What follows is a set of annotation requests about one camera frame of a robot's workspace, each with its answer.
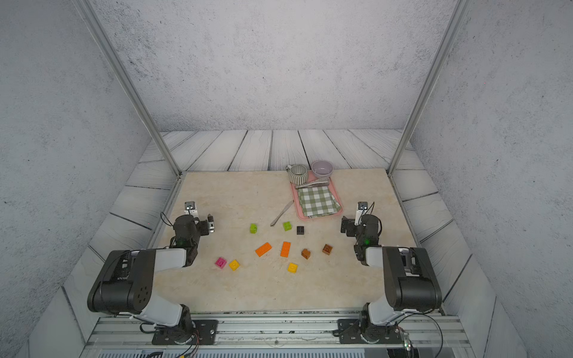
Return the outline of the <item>brown brick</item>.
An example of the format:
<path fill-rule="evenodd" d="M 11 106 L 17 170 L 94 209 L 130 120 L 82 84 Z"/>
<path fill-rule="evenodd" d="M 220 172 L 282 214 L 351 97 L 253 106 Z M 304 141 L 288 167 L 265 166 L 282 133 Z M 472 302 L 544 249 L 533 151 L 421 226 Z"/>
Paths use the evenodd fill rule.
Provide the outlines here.
<path fill-rule="evenodd" d="M 329 244 L 325 244 L 325 246 L 322 249 L 322 252 L 326 255 L 330 255 L 332 250 L 333 250 L 332 246 L 330 246 Z"/>
<path fill-rule="evenodd" d="M 303 256 L 306 260 L 308 260 L 310 258 L 310 251 L 308 249 L 303 249 L 301 252 L 301 256 Z"/>

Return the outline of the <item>orange long brick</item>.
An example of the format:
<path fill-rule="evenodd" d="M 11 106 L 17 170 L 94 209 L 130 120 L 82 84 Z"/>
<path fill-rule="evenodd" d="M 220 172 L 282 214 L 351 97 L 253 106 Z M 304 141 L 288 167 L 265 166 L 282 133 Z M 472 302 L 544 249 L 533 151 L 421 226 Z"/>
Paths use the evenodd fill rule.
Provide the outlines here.
<path fill-rule="evenodd" d="M 280 256 L 281 256 L 281 257 L 285 257 L 285 258 L 289 257 L 290 248 L 291 248 L 291 243 L 289 243 L 289 242 L 283 242 L 283 245 L 282 245 L 282 247 L 281 247 Z"/>
<path fill-rule="evenodd" d="M 262 246 L 260 246 L 258 249 L 255 250 L 255 253 L 259 256 L 262 257 L 264 256 L 267 252 L 269 252 L 272 249 L 272 246 L 269 243 L 264 243 Z"/>

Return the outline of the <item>yellow square brick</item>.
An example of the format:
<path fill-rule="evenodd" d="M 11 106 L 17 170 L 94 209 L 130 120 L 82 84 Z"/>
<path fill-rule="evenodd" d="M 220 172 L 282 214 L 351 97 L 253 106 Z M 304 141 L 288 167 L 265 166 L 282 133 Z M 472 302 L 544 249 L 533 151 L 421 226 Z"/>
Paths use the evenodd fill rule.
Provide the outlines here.
<path fill-rule="evenodd" d="M 297 272 L 297 268 L 298 265 L 294 264 L 294 263 L 289 263 L 288 267 L 287 267 L 287 271 L 290 273 L 296 273 Z"/>

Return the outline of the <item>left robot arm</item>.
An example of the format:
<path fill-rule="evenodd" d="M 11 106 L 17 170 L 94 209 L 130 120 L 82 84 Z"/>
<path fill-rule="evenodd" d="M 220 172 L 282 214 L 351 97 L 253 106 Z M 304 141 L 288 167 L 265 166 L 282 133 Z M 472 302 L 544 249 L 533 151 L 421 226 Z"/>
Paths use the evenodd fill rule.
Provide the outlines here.
<path fill-rule="evenodd" d="M 155 293 L 155 274 L 193 264 L 203 236 L 214 232 L 214 218 L 191 214 L 172 223 L 175 235 L 163 249 L 115 250 L 109 253 L 87 296 L 93 313 L 130 315 L 159 331 L 192 335 L 195 325 L 188 307 Z"/>

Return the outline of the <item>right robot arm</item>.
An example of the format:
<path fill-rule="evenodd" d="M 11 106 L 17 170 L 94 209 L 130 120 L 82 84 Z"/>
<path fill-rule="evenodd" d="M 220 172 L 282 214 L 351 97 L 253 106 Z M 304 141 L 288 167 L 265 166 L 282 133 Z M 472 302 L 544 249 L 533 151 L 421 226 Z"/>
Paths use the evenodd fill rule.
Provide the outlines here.
<path fill-rule="evenodd" d="M 358 320 L 363 340 L 377 342 L 400 319 L 441 307 L 442 290 L 425 249 L 382 245 L 382 222 L 372 214 L 344 216 L 340 232 L 355 239 L 355 256 L 362 265 L 383 269 L 384 297 L 365 304 Z"/>

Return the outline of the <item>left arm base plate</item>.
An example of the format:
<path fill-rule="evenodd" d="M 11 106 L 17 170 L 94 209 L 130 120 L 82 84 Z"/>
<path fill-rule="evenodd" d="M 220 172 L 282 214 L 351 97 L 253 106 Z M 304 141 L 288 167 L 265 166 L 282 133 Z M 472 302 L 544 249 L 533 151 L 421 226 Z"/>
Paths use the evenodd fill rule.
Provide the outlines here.
<path fill-rule="evenodd" d="M 218 320 L 183 321 L 173 328 L 157 328 L 153 345 L 214 345 Z"/>

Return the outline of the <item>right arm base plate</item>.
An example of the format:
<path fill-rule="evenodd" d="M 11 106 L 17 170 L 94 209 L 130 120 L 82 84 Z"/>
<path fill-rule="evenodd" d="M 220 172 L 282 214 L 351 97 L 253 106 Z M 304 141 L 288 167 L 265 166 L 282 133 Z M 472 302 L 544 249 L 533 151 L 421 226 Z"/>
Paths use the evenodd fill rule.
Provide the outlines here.
<path fill-rule="evenodd" d="M 400 333 L 392 326 L 377 326 L 353 319 L 339 319 L 332 331 L 340 344 L 400 345 Z"/>

